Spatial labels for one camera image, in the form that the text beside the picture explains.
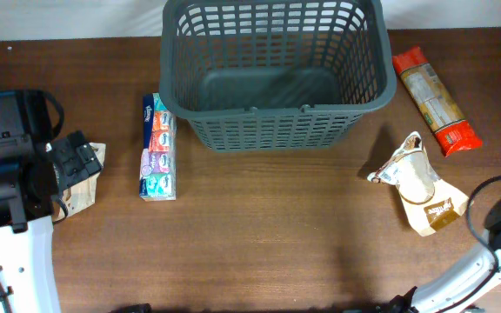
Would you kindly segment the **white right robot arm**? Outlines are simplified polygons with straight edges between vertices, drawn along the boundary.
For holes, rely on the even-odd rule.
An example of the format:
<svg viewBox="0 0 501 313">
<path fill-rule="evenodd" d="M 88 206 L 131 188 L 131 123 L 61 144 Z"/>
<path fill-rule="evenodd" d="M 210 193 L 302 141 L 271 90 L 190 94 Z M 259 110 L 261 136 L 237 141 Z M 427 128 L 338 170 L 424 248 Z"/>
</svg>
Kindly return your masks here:
<svg viewBox="0 0 501 313">
<path fill-rule="evenodd" d="M 501 199 L 484 221 L 485 246 L 478 243 L 442 276 L 403 296 L 385 312 L 461 312 L 501 284 Z"/>
</svg>

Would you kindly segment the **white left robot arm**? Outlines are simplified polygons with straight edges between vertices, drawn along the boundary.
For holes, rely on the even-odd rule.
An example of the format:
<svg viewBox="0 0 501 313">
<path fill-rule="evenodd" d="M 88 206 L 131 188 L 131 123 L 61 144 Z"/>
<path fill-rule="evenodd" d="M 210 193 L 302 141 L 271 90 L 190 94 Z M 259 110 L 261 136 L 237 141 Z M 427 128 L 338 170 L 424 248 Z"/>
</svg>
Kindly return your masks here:
<svg viewBox="0 0 501 313">
<path fill-rule="evenodd" d="M 0 312 L 58 312 L 54 208 L 103 165 L 81 131 L 59 134 L 62 105 L 43 90 L 0 92 Z"/>
</svg>

